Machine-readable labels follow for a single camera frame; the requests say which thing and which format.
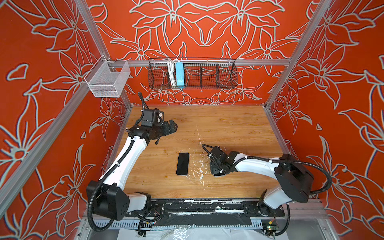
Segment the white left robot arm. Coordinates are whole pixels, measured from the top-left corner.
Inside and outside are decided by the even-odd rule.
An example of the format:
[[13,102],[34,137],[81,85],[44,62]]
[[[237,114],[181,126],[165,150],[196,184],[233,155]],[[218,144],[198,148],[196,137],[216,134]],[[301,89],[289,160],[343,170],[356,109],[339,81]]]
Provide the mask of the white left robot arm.
[[117,159],[98,181],[90,181],[87,186],[87,219],[95,232],[107,230],[115,221],[122,220],[132,213],[143,221],[141,213],[148,213],[151,196],[135,192],[126,194],[125,184],[136,161],[147,148],[151,140],[176,133],[178,125],[173,121],[134,125],[127,129],[127,140]]

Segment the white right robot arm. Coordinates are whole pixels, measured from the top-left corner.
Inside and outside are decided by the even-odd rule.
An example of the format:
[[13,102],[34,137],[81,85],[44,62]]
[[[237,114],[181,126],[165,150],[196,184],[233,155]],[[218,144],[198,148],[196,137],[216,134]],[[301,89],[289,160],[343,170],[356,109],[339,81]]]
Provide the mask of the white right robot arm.
[[331,174],[323,167],[298,161],[290,154],[263,158],[235,151],[225,153],[220,146],[203,144],[202,148],[215,177],[249,173],[273,181],[271,188],[264,188],[258,201],[257,210],[263,216],[270,216],[291,202],[307,203],[311,196],[328,191],[333,183]]

